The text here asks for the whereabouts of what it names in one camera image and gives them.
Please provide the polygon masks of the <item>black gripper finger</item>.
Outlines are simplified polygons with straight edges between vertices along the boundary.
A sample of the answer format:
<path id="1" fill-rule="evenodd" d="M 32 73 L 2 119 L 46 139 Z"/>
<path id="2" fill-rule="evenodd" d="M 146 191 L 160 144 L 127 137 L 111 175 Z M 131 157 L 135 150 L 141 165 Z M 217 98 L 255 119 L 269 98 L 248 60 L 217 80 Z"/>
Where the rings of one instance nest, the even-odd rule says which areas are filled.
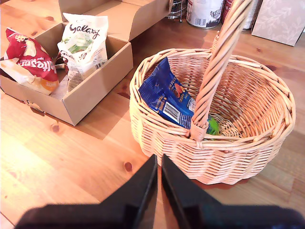
<path id="1" fill-rule="evenodd" d="M 162 156 L 162 185 L 181 229 L 213 228 L 202 207 L 221 203 L 193 183 L 166 154 Z"/>
<path id="2" fill-rule="evenodd" d="M 119 189 L 99 204 L 102 229 L 138 228 L 157 184 L 157 157 L 152 155 Z"/>

